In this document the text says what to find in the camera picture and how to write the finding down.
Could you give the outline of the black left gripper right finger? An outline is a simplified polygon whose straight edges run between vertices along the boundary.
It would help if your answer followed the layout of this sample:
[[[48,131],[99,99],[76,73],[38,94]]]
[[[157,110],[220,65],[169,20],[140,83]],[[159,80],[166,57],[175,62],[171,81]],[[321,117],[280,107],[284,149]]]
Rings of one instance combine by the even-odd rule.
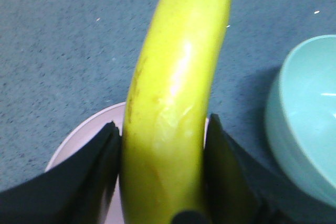
[[[211,114],[204,151],[213,223],[335,223],[335,208],[301,191],[244,150]]]

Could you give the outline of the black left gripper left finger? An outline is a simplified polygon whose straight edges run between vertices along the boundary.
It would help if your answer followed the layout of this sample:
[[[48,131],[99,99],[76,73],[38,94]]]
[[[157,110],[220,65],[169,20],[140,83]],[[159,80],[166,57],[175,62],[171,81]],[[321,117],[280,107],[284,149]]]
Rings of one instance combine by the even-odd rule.
[[[104,223],[120,168],[121,137],[107,123],[51,170],[1,192],[1,223]]]

